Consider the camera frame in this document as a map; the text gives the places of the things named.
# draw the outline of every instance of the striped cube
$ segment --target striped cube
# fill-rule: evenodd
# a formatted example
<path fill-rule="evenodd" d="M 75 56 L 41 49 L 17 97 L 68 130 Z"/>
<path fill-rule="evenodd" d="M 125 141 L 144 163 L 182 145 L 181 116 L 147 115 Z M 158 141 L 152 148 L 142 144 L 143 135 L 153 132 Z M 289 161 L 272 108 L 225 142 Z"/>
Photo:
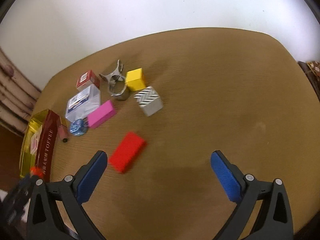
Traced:
<path fill-rule="evenodd" d="M 162 101 L 158 93 L 153 87 L 147 87 L 134 96 L 146 116 L 150 116 L 158 112 L 162 107 Z"/>

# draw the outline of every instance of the clear plastic box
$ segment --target clear plastic box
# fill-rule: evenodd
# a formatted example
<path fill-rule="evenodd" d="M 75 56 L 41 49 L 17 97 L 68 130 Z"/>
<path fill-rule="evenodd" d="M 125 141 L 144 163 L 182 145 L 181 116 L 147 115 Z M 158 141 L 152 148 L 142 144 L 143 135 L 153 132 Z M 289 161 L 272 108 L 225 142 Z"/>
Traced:
<path fill-rule="evenodd" d="M 96 110 L 100 104 L 100 90 L 91 84 L 68 101 L 66 118 L 70 122 L 83 119 Z"/>

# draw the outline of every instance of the beige curtain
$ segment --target beige curtain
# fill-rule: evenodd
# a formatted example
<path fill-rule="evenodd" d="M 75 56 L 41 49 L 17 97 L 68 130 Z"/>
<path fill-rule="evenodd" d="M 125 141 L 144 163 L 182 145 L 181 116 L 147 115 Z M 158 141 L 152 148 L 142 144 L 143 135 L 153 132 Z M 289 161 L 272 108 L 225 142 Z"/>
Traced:
<path fill-rule="evenodd" d="M 40 93 L 0 48 L 0 125 L 23 136 Z"/>

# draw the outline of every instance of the wooden tabletop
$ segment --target wooden tabletop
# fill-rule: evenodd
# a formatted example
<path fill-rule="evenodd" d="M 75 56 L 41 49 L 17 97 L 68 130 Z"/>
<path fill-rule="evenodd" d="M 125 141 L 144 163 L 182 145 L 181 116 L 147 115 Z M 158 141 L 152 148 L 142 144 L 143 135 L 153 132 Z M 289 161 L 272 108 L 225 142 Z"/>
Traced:
<path fill-rule="evenodd" d="M 77 78 L 89 69 L 112 71 L 117 59 L 124 73 L 143 68 L 164 108 L 146 117 L 134 93 L 123 102 L 111 99 L 117 111 L 112 119 L 83 136 L 71 135 L 67 143 L 56 142 L 51 172 L 51 181 L 58 181 L 74 174 L 97 150 L 110 157 L 129 131 L 147 141 L 127 173 L 108 166 L 83 204 L 108 240 L 212 239 L 235 207 L 210 167 L 217 149 L 243 173 L 283 180 L 295 231 L 318 211 L 320 105 L 278 41 L 228 28 L 136 38 L 55 75 L 34 113 L 50 108 L 64 116 L 67 101 L 77 93 Z M 102 103 L 110 99 L 105 82 L 100 90 Z M 65 212 L 63 218 L 69 225 Z"/>

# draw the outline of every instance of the yellow block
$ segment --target yellow block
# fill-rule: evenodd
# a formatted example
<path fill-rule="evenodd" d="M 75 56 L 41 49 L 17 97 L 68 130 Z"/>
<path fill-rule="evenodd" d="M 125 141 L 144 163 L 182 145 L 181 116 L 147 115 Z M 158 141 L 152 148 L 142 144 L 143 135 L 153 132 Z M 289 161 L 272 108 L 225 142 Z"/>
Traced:
<path fill-rule="evenodd" d="M 142 68 L 128 71 L 125 78 L 125 84 L 131 91 L 145 89 L 146 85 Z"/>

